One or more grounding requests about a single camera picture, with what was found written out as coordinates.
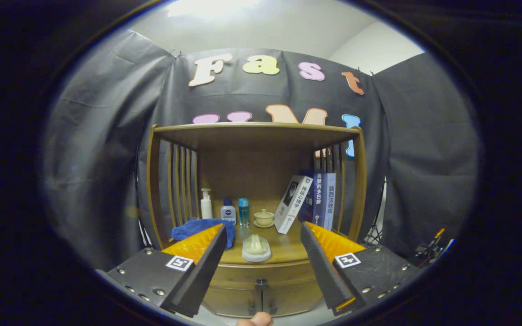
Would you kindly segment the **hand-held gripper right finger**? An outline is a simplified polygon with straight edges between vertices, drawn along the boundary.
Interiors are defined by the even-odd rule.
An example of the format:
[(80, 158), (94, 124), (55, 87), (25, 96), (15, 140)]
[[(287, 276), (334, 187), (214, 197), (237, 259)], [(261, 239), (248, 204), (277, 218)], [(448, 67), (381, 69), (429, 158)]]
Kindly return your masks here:
[(338, 316), (374, 305), (411, 283), (421, 269), (384, 246), (364, 246), (302, 223), (302, 242), (328, 309)]

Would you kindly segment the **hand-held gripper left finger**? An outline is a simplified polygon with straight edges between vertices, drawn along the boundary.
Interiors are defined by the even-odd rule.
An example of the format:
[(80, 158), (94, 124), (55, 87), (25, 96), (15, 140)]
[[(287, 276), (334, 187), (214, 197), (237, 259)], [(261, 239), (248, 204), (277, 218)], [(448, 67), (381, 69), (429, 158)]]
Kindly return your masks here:
[(145, 248), (100, 278), (126, 299), (155, 313), (198, 313), (227, 244), (224, 224), (214, 225), (165, 250)]

